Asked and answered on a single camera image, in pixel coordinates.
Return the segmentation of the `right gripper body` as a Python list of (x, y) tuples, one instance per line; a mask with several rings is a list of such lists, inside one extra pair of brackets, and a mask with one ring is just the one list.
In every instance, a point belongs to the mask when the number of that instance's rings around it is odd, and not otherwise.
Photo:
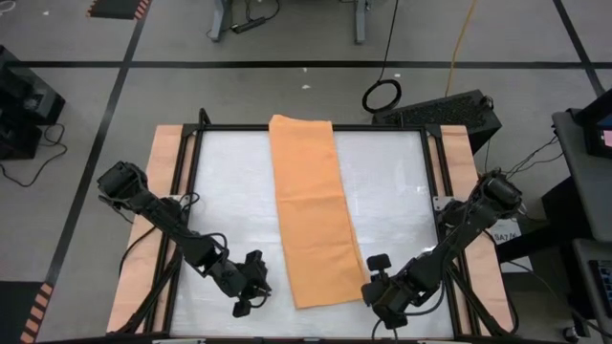
[(420, 307), (423, 297), (417, 290), (402, 280), (390, 277), (384, 270), (379, 271), (382, 291), (376, 300), (376, 315), (388, 330), (396, 330), (407, 325), (405, 310), (408, 306)]

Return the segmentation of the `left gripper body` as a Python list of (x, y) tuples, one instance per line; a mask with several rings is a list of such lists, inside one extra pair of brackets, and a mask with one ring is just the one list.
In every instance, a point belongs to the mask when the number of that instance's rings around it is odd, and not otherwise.
[(272, 289), (266, 280), (267, 272), (263, 261), (246, 264), (227, 261), (217, 273), (217, 285), (228, 297), (253, 299), (269, 295)]

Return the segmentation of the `orange waffle-weave towel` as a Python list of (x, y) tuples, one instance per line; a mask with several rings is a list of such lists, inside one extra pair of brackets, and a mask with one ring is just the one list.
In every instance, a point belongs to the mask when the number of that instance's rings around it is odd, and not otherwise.
[(284, 258), (295, 306), (361, 299), (361, 250), (341, 180), (332, 123), (274, 115), (273, 180)]

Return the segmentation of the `white paper label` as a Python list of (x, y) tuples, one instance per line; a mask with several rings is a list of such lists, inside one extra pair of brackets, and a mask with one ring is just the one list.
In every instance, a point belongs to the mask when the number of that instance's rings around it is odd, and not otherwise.
[[(498, 221), (489, 230), (489, 233), (499, 247), (503, 243), (521, 236), (521, 231), (516, 219)], [(502, 273), (522, 273), (525, 272), (525, 268), (532, 269), (533, 267), (530, 258), (525, 256), (514, 259), (510, 263), (501, 263), (500, 268)]]

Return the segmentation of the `black computer case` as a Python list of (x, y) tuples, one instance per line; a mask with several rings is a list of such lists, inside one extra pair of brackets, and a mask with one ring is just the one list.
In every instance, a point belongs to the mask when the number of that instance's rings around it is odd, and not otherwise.
[(502, 127), (493, 100), (480, 90), (412, 104), (376, 114), (373, 124), (465, 126), (473, 155)]

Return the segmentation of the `black keyboard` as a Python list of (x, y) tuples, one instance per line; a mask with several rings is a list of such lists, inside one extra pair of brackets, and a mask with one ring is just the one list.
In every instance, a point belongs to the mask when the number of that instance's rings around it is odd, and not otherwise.
[(590, 260), (588, 264), (606, 315), (612, 318), (612, 261)]

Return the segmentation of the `grey side desk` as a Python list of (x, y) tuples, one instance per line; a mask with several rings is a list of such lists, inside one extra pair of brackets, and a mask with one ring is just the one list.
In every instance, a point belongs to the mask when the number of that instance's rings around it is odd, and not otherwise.
[(569, 113), (555, 113), (552, 120), (592, 236), (612, 242), (612, 160), (588, 154), (582, 128)]

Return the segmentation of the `black orange-striped floor mat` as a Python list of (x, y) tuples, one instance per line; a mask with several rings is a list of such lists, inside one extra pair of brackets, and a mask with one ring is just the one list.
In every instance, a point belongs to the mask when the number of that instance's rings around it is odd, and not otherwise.
[(150, 3), (151, 0), (94, 0), (86, 14), (96, 18), (140, 20)]
[(0, 344), (34, 343), (53, 291), (43, 282), (0, 281)]

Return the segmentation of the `black screen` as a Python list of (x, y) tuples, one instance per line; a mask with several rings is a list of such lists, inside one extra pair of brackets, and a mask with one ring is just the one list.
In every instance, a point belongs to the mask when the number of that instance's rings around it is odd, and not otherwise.
[(589, 155), (612, 160), (612, 88), (572, 115)]

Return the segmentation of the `black power strip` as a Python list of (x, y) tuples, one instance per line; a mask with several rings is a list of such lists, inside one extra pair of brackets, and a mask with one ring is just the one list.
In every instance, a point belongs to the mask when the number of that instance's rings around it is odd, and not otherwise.
[(230, 29), (234, 33), (240, 34), (240, 33), (243, 33), (243, 32), (250, 31), (250, 30), (252, 30), (254, 28), (257, 28), (257, 27), (265, 24), (267, 21), (268, 21), (268, 19), (266, 17), (262, 16), (262, 17), (258, 17), (258, 18), (253, 19), (253, 20), (249, 20), (248, 22), (243, 23), (243, 24), (234, 24), (234, 25), (232, 25), (230, 27)]

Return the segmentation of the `grey desk leg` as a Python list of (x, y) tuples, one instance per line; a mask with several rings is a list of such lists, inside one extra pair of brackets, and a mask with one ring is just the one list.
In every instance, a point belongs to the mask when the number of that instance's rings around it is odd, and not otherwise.
[(213, 0), (213, 22), (207, 33), (212, 42), (219, 42), (224, 32), (232, 25), (232, 3), (233, 0)]
[(370, 10), (370, 0), (354, 0), (355, 6), (355, 43), (362, 44), (366, 40), (366, 14)]

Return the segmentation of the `black floor equipment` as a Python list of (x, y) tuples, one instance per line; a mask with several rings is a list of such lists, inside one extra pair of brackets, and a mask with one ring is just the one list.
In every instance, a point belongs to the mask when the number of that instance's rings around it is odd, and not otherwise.
[(0, 161), (33, 159), (42, 126), (57, 123), (65, 99), (0, 45)]

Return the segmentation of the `black table frame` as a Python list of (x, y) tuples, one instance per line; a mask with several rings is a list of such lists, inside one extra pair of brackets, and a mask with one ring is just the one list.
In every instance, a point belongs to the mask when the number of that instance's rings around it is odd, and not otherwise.
[[(160, 125), (157, 127), (146, 170), (149, 174), (149, 185), (152, 191), (165, 195), (181, 193), (187, 190), (190, 174), (197, 166), (199, 154), (195, 151), (195, 138), (199, 129), (221, 132), (266, 132), (266, 124), (181, 124)], [(336, 124), (336, 131), (347, 132), (395, 132), (416, 131), (425, 142), (425, 163), (429, 170), (428, 177), (432, 182), (432, 192), (465, 191), (475, 181), (469, 174), (474, 169), (473, 158), (468, 156), (470, 146), (468, 130), (461, 125), (366, 125)], [(148, 238), (143, 235), (150, 229), (150, 223), (137, 216), (132, 220), (129, 244), (139, 241), (142, 249), (127, 259), (125, 268), (120, 273), (118, 288), (113, 301), (106, 331), (118, 331), (129, 316), (134, 313), (145, 298), (150, 287), (156, 283), (155, 268), (158, 263), (166, 266), (168, 260), (158, 257), (173, 250), (164, 248), (162, 236), (154, 234)], [(459, 293), (454, 282), (445, 282), (450, 307), (450, 318), (453, 326), (453, 337), (476, 335), (485, 336), (481, 326), (475, 320), (473, 309), (465, 297)]]

